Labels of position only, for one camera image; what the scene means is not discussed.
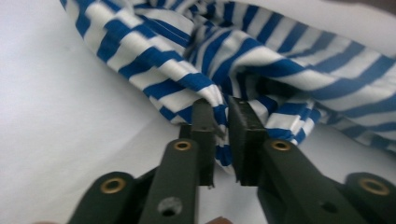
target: blue and white striped fabric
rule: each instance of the blue and white striped fabric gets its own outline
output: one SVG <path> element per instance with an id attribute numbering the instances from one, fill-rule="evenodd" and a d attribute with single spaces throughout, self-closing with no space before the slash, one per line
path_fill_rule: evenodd
<path id="1" fill-rule="evenodd" d="M 265 8 L 197 0 L 61 0 L 88 47 L 173 123 L 205 98 L 227 132 L 229 95 L 298 144 L 319 120 L 396 151 L 395 60 Z M 228 139 L 217 160 L 232 162 Z"/>

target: striped cloth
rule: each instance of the striped cloth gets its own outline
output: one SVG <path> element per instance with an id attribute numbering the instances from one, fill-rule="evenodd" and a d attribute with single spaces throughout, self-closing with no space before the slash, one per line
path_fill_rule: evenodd
<path id="1" fill-rule="evenodd" d="M 205 98 L 227 133 L 227 98 L 271 137 L 302 142 L 321 121 L 396 151 L 395 60 L 265 8 L 197 0 L 61 0 L 84 41 L 173 123 Z M 216 159 L 232 163 L 228 139 Z"/>

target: white surface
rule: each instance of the white surface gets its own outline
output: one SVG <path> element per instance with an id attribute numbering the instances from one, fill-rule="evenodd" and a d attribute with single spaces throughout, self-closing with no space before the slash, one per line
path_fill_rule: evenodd
<path id="1" fill-rule="evenodd" d="M 250 0 L 396 55 L 396 17 L 365 5 L 319 0 Z M 178 129 L 145 96 L 83 45 L 61 4 L 0 3 L 0 223 L 65 223 L 100 175 L 139 176 L 158 165 Z M 396 184 L 396 157 L 318 126 L 301 146 L 337 181 L 353 172 Z M 265 223 L 255 188 L 217 169 L 201 188 L 199 223 L 224 216 Z"/>

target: crumpled fabric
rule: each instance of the crumpled fabric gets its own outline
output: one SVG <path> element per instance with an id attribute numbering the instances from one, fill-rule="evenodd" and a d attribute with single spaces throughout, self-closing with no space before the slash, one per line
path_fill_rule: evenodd
<path id="1" fill-rule="evenodd" d="M 172 123 L 205 98 L 227 133 L 244 99 L 269 135 L 301 143 L 315 123 L 396 152 L 395 60 L 274 11 L 236 2 L 61 0 L 90 50 Z M 228 137 L 216 159 L 232 164 Z"/>

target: white table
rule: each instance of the white table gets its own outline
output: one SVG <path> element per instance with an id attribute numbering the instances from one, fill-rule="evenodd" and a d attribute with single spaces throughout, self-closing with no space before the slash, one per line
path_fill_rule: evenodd
<path id="1" fill-rule="evenodd" d="M 249 2 L 396 55 L 396 16 L 388 12 L 334 1 Z M 2 0 L 0 27 L 0 223 L 65 223 L 100 175 L 138 177 L 158 165 L 178 127 L 89 52 L 58 1 Z M 337 181 L 370 172 L 396 184 L 394 155 L 328 127 L 317 126 L 301 149 Z M 215 183 L 200 188 L 199 223 L 265 223 L 255 188 L 220 168 Z"/>

